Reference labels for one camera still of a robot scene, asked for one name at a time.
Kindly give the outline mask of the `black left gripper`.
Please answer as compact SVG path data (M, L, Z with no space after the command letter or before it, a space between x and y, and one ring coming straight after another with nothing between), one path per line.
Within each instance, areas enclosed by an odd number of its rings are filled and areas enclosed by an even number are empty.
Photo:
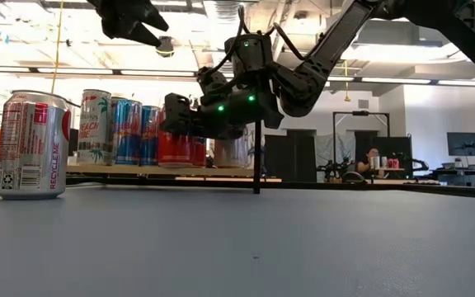
M102 18L102 31L111 39L132 40L158 47L161 41L142 23L160 31L169 29L167 22L149 0L87 0L87 2L94 6L96 13ZM137 21L119 18L131 18Z

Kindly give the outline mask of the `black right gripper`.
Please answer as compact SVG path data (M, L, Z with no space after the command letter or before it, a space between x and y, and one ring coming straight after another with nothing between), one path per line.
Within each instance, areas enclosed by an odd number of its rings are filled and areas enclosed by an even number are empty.
M203 86L200 106L190 113L187 97L169 93L164 99L161 129L172 134L209 139L238 139L247 125L263 121L276 129L284 116L268 85L246 85L234 90L222 84Z

